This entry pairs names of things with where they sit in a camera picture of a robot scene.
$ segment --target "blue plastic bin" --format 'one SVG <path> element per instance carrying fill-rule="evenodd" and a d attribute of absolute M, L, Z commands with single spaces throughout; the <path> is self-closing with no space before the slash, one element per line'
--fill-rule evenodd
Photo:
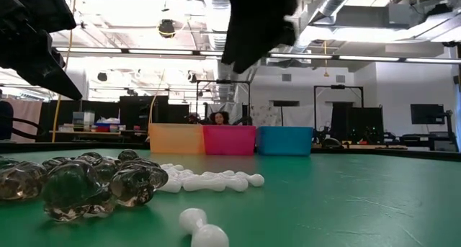
<path fill-rule="evenodd" d="M 312 127 L 260 127 L 256 137 L 258 153 L 272 156 L 309 156 Z"/>

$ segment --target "plastic bin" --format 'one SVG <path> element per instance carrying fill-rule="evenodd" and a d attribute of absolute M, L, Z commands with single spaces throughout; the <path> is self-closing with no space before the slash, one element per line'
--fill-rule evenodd
<path fill-rule="evenodd" d="M 204 125 L 207 155 L 249 156 L 254 154 L 256 127 L 244 125 Z"/>
<path fill-rule="evenodd" d="M 152 153 L 204 154 L 200 125 L 149 124 Z"/>
<path fill-rule="evenodd" d="M 309 156 L 312 127 L 260 127 L 258 153 L 273 156 Z"/>

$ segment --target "green table surface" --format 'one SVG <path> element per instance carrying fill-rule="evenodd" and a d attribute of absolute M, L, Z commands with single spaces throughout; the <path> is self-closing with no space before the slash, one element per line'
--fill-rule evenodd
<path fill-rule="evenodd" d="M 120 151 L 96 149 L 104 156 Z M 83 151 L 7 156 L 41 162 Z M 179 214 L 203 209 L 233 247 L 460 246 L 461 163 L 373 155 L 302 157 L 151 156 L 195 173 L 264 175 L 262 188 L 239 193 L 158 192 L 144 207 L 59 224 L 43 203 L 0 205 L 0 246 L 190 246 Z"/>

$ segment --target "computer screen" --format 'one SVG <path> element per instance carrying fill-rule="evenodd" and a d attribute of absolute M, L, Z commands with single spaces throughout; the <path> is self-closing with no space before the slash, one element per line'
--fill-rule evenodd
<path fill-rule="evenodd" d="M 411 123 L 413 125 L 444 125 L 443 104 L 412 104 Z"/>

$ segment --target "yellow cable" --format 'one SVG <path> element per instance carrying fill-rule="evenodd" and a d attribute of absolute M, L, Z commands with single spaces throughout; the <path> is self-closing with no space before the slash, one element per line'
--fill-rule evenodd
<path fill-rule="evenodd" d="M 324 47 L 324 53 L 326 54 L 326 40 L 325 42 L 323 43 L 323 47 Z M 330 75 L 328 74 L 328 60 L 325 59 L 325 74 L 323 75 L 325 77 L 329 77 Z"/>
<path fill-rule="evenodd" d="M 153 106 L 154 106 L 154 104 L 155 104 L 158 91 L 160 90 L 161 82 L 164 80 L 164 75 L 165 75 L 165 69 L 164 69 L 164 71 L 163 71 L 162 74 L 161 74 L 161 78 L 160 78 L 160 82 L 158 83 L 158 87 L 157 87 L 156 94 L 155 94 L 155 96 L 153 96 L 153 99 L 152 99 L 152 102 L 151 102 L 151 110 L 149 111 L 148 125 L 152 123 L 152 109 L 153 109 Z"/>
<path fill-rule="evenodd" d="M 76 0 L 72 1 L 72 16 L 75 14 L 76 11 Z M 72 48 L 72 38 L 73 32 L 69 35 L 69 47 L 67 48 L 67 55 L 66 55 L 66 66 L 64 67 L 64 72 L 67 73 L 67 67 L 69 66 L 69 56 L 71 55 L 71 48 Z M 55 119 L 53 121 L 53 136 L 51 138 L 51 143 L 54 143 L 56 140 L 56 124 L 58 123 L 58 114 L 59 114 L 59 106 L 61 105 L 61 96 L 58 96 L 58 103 L 56 104 L 56 111 L 55 111 Z"/>

